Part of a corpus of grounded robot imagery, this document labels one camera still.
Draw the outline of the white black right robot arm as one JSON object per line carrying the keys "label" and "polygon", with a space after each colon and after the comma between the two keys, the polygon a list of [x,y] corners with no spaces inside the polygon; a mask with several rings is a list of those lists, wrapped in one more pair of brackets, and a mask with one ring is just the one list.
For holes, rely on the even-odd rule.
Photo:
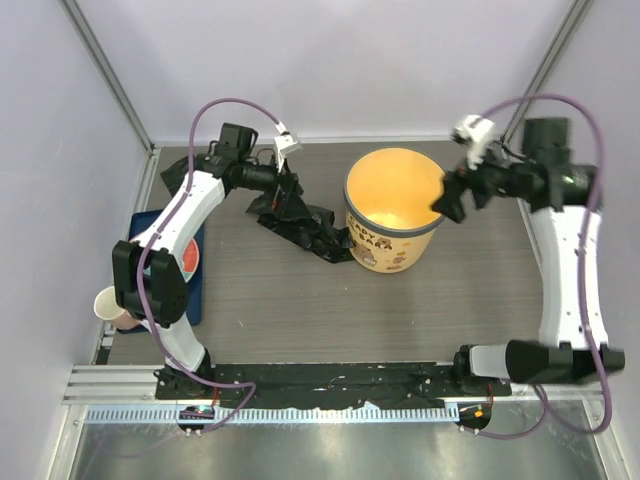
{"label": "white black right robot arm", "polygon": [[563,117],[526,120],[518,154],[494,140],[493,122],[479,115],[464,117],[453,129],[453,140],[466,153],[444,174],[433,210],[462,223],[465,193],[471,194],[476,209],[494,198],[523,201],[543,285],[537,339],[460,347],[451,380],[462,394],[477,393],[488,380],[586,385],[598,380],[599,366],[607,374],[625,366],[625,355],[610,347],[600,316],[601,208],[588,206],[597,168],[573,163],[570,127]]}

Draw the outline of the yellow capybara trash bin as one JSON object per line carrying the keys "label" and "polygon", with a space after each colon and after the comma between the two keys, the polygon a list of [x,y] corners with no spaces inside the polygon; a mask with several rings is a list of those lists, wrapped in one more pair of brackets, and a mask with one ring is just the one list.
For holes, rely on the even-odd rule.
{"label": "yellow capybara trash bin", "polygon": [[356,161],[343,190],[354,259],[382,274],[413,266],[444,220],[432,209],[443,177],[435,161],[406,148],[379,149]]}

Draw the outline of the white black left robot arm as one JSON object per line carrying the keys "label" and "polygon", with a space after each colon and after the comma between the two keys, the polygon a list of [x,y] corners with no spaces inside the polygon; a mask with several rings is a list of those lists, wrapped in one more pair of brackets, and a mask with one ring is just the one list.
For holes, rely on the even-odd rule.
{"label": "white black left robot arm", "polygon": [[151,332],[165,356],[165,372],[177,376],[179,388],[193,399],[205,397],[215,383],[209,353],[188,320],[183,255],[231,191],[266,193],[277,213],[300,194],[287,165],[299,141],[283,123],[275,128],[273,158],[261,164],[251,158],[257,132],[224,124],[206,153],[188,154],[184,180],[155,222],[134,241],[120,241],[112,250],[116,304]]}

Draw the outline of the black trash bag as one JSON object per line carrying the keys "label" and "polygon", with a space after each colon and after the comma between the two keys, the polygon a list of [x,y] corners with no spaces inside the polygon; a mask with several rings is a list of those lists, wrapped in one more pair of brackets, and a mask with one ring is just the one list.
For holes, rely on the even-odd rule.
{"label": "black trash bag", "polygon": [[229,194],[237,189],[257,191],[259,195],[251,201],[246,212],[257,217],[257,223],[281,238],[314,253],[332,263],[344,263],[354,259],[349,230],[334,225],[335,213],[324,207],[306,203],[315,214],[315,221],[281,224],[271,210],[277,184],[277,176],[290,171],[284,166],[277,171],[276,162],[262,164],[255,157],[242,160],[224,159],[213,154],[198,154],[194,159],[194,174],[200,180],[211,180],[216,184],[213,205],[202,216],[206,220]]}

